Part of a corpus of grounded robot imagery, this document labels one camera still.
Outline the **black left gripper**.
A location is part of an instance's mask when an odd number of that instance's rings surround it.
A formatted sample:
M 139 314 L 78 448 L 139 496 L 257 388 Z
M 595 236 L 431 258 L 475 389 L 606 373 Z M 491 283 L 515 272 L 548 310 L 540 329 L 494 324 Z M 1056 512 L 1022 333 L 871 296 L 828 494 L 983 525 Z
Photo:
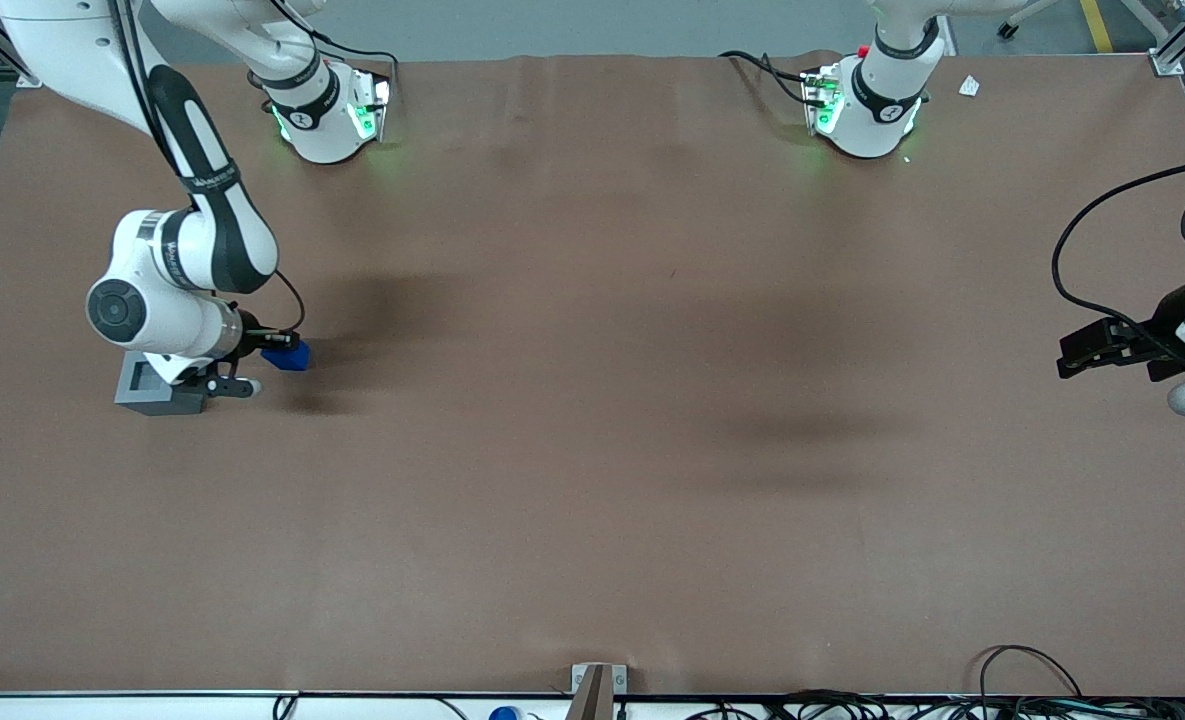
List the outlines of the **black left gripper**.
M 1149 382 L 1162 382 L 1185 375 L 1185 342 L 1177 329 L 1185 320 L 1185 284 L 1167 292 L 1153 315 L 1140 322 L 1141 332 L 1130 332 L 1125 351 L 1119 348 L 1117 319 L 1100 316 L 1077 332 L 1061 338 L 1062 355 L 1055 361 L 1061 379 L 1072 378 L 1100 366 L 1142 364 Z

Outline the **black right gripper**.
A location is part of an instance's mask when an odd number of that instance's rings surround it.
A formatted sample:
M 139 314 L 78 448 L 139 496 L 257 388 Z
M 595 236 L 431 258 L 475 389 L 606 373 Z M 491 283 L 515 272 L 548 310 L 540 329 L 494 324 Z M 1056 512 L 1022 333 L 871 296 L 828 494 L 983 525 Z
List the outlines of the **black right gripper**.
M 254 354 L 295 354 L 301 346 L 297 334 L 277 334 L 277 329 L 262 324 L 252 313 L 236 313 L 239 334 L 232 351 L 222 356 L 223 364 L 237 364 L 243 356 Z

